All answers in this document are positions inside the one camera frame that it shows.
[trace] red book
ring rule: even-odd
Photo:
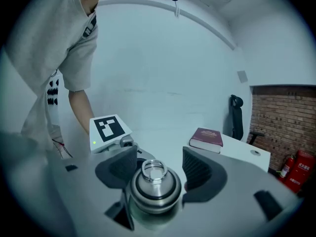
[[[219,131],[198,128],[191,138],[189,145],[219,154],[223,147],[223,140]]]

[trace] white table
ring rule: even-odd
[[[196,128],[134,131],[131,135],[140,148],[163,161],[179,175],[181,182],[185,182],[186,176],[182,169],[182,147],[189,146],[189,140],[195,131]],[[222,139],[224,144],[221,150],[222,155],[247,161],[268,172],[270,162],[269,152],[223,134]],[[253,155],[251,150],[259,152],[260,156]]]

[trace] brick wall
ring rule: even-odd
[[[298,150],[316,155],[316,87],[254,87],[250,131],[265,134],[254,146],[271,153],[274,170]]]

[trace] white t-shirt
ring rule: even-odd
[[[38,96],[22,134],[52,150],[45,87],[59,69],[70,91],[90,87],[90,68],[98,27],[80,0],[32,0],[21,14],[5,50],[13,66]]]

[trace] black office chair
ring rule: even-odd
[[[243,100],[240,97],[231,95],[231,112],[233,116],[233,138],[241,140],[243,137],[243,125],[242,125],[242,110]],[[257,136],[265,136],[263,133],[250,132],[252,138],[249,142],[252,145],[257,138]]]

